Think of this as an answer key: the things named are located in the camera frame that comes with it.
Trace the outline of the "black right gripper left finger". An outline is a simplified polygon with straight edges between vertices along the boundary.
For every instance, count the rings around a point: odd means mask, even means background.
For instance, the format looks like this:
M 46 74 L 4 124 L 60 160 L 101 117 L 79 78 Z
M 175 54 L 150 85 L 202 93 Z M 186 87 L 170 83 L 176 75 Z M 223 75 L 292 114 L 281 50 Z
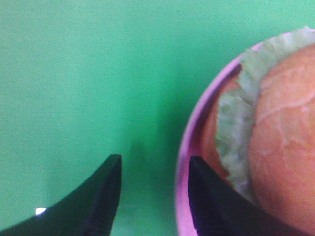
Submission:
M 111 234 L 122 185 L 122 157 L 110 155 L 78 188 L 2 236 L 108 236 Z

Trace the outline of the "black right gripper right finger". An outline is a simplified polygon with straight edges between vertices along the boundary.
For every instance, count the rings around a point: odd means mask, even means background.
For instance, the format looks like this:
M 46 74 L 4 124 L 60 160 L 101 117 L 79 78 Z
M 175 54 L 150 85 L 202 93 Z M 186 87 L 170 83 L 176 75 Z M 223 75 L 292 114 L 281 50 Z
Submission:
M 189 205 L 199 236 L 303 236 L 238 194 L 201 157 L 189 162 Z

